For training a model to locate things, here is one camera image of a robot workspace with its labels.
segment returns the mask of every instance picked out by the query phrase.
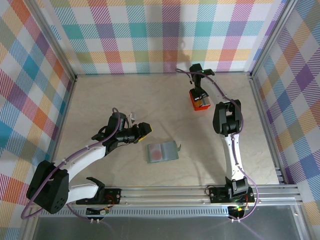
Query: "wire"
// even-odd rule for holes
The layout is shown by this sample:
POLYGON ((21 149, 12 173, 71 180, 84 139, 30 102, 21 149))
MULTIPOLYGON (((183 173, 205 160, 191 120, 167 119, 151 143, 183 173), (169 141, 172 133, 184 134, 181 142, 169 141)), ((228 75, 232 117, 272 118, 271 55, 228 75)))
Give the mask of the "wire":
POLYGON ((247 194, 244 195, 244 198, 246 200, 245 208, 247 208, 248 207, 248 201, 249 201, 247 194))
POLYGON ((36 190, 36 192, 34 193, 34 195, 31 197, 30 201, 26 204, 25 208, 23 209, 22 213, 21 213, 21 218, 23 220, 25 219, 29 219, 33 216, 35 216, 36 214, 38 214, 39 212, 42 211, 43 208, 40 208, 38 211, 31 213, 29 215, 26 216, 26 212, 27 210, 31 207, 31 204, 34 202, 34 200, 36 199, 36 197, 39 195, 39 193, 41 192, 41 190, 44 188, 44 186, 47 184, 47 182, 49 181, 49 179, 53 176, 53 174, 60 169, 63 165, 67 164, 67 162, 69 162, 70 160, 84 154, 85 152, 87 152, 88 150, 100 146, 102 143, 104 143, 105 141, 109 140, 118 130, 119 126, 120 126, 120 113, 118 111, 118 109, 116 109, 115 107, 112 108, 112 112, 113 113, 117 113, 117 117, 118 117, 118 121, 117 121, 117 125, 114 129, 114 131, 105 139, 103 139, 102 141, 96 142, 94 144, 89 145, 88 147, 84 147, 82 149, 80 149, 79 151, 76 151, 75 153, 71 154, 70 156, 68 156, 64 161, 62 161, 58 166, 56 166, 52 172, 50 172, 48 174, 48 176, 44 179, 44 181, 42 182, 42 184, 40 185, 40 187, 36 190))
POLYGON ((107 198, 109 199, 109 198, 111 198, 112 199, 112 206, 110 206, 109 208, 111 209, 116 203, 115 203, 115 199, 114 199, 114 197, 113 196, 111 196, 111 195, 106 195, 107 196, 107 198))
POLYGON ((122 146, 128 146, 129 144, 130 144, 130 142, 127 143, 127 144, 122 144, 122 145, 116 146, 113 150, 115 150, 115 149, 117 149, 117 148, 119 148, 119 147, 122 147, 122 146))
POLYGON ((255 210, 256 207, 257 207, 257 203, 258 203, 258 201, 259 201, 259 190, 258 190, 258 187, 257 187, 256 183, 255 183, 255 182, 245 173, 245 171, 243 171, 243 169, 239 166, 239 162, 238 162, 237 155, 236 155, 235 135, 239 135, 239 134, 243 131, 243 129, 245 128, 244 116, 243 116, 243 114, 242 114, 242 112, 241 112, 241 109, 240 109, 240 107, 235 103, 234 100, 232 100, 232 99, 230 99, 230 98, 227 97, 227 95, 222 91, 222 89, 218 86, 218 84, 217 84, 211 77, 209 77, 208 75, 206 75, 206 74, 204 74, 204 73, 202 73, 202 72, 197 72, 197 71, 184 71, 184 70, 179 69, 179 68, 176 68, 175 71, 176 71, 177 73, 180 73, 180 74, 187 74, 187 75, 189 75, 189 74, 191 74, 191 75, 192 75, 192 74, 196 74, 196 75, 204 76, 205 78, 207 78, 208 80, 210 80, 210 81, 213 83, 213 85, 216 87, 216 89, 217 89, 217 90, 219 91, 219 93, 221 94, 222 98, 230 101, 230 102, 237 108, 237 110, 238 110, 239 113, 240 113, 240 117, 241 117, 241 128, 240 128, 240 130, 239 130, 238 133, 233 133, 233 134, 231 135, 232 154, 233 154, 233 157, 234 157, 235 165, 238 167, 238 169, 240 170, 240 172, 254 185, 255 190, 256 190, 256 200, 255 200, 255 203, 254 203, 254 205, 253 205, 252 210, 251 210, 247 215, 243 216, 242 218, 239 218, 238 220, 246 219, 247 217, 249 217, 249 216, 254 212, 254 210, 255 210))
POLYGON ((92 212, 92 213, 100 213, 100 211, 104 210, 104 208, 101 208, 101 209, 93 209, 93 208, 90 208, 90 207, 87 207, 86 210, 92 212))
POLYGON ((211 197, 210 194, 207 193, 207 190, 209 189, 209 187, 213 187, 213 188, 217 188, 216 186, 213 186, 213 185, 208 185, 206 186, 205 190, 204 190, 204 193, 208 196, 208 197, 211 197))

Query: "purple cable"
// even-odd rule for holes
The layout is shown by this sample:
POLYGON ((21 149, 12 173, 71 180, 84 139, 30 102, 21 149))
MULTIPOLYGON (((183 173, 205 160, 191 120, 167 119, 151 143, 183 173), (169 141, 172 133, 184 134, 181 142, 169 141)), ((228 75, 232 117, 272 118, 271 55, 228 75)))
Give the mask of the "purple cable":
POLYGON ((119 126, 120 126, 120 113, 118 111, 118 109, 116 109, 115 107, 112 108, 112 112, 113 113, 117 113, 117 117, 118 117, 118 122, 117 125, 114 129, 114 131, 110 134, 110 136, 108 136, 107 138, 103 139, 102 141, 96 142, 94 144, 89 145, 88 147, 84 147, 82 149, 80 149, 79 151, 76 151, 75 153, 71 154, 70 156, 68 156, 64 161, 62 161, 58 166, 55 167, 55 169, 52 170, 52 172, 49 173, 49 175, 44 179, 43 183, 40 185, 40 187, 36 190, 36 192, 34 193, 34 195, 32 196, 32 198, 30 199, 30 201, 26 204, 25 208, 23 209, 22 213, 21 213, 21 218, 23 220, 25 219, 29 219, 32 216, 35 216, 36 214, 38 214, 43 208, 40 208, 38 211, 31 213, 28 216, 25 216, 26 211, 31 207, 31 204, 34 202, 34 200, 36 199, 36 197, 39 195, 39 193, 41 192, 41 190, 44 188, 44 186, 46 185, 46 183, 48 182, 48 180, 52 177, 52 175, 58 170, 60 169, 63 165, 67 164, 67 162, 69 162, 70 160, 78 157, 79 155, 81 155, 82 153, 85 153, 86 151, 88 151, 91 148, 94 148, 96 146, 100 146, 103 142, 109 140, 114 134, 116 134, 119 126))
POLYGON ((181 69, 179 69, 179 68, 176 68, 175 71, 176 71, 177 73, 180 73, 180 74, 187 74, 189 78, 191 78, 189 74, 197 74, 197 75, 201 75, 201 76, 206 77, 207 79, 209 79, 209 80, 213 83, 213 85, 216 87, 216 89, 217 89, 217 90, 219 91, 219 93, 221 94, 222 98, 230 101, 230 102, 237 108, 237 110, 238 110, 239 113, 240 113, 240 116, 241 116, 241 128, 240 128, 240 130, 239 130, 238 133, 234 133, 234 134, 231 135, 232 154, 233 154, 233 157, 234 157, 235 164, 236 164, 237 167, 239 168, 240 172, 242 172, 242 174, 254 185, 255 190, 256 190, 256 200, 255 200, 255 203, 254 203, 254 205, 253 205, 252 210, 251 210, 247 215, 245 215, 245 216, 243 216, 242 218, 240 218, 239 220, 246 219, 247 217, 249 217, 249 216, 254 212, 254 210, 255 210, 256 207, 257 207, 257 203, 258 203, 258 201, 259 201, 259 190, 258 190, 258 187, 257 187, 256 183, 245 173, 245 171, 243 171, 243 169, 242 169, 241 167, 239 167, 239 162, 238 162, 237 155, 236 155, 235 135, 239 135, 239 134, 242 132, 242 130, 245 128, 244 116, 242 115, 241 109, 240 109, 240 107, 235 103, 235 101, 233 101, 232 99, 230 99, 230 98, 228 98, 228 97, 226 96, 226 94, 222 91, 222 89, 218 86, 218 84, 217 84, 211 77, 205 75, 205 74, 202 73, 202 72, 183 71, 183 70, 181 70, 181 69))

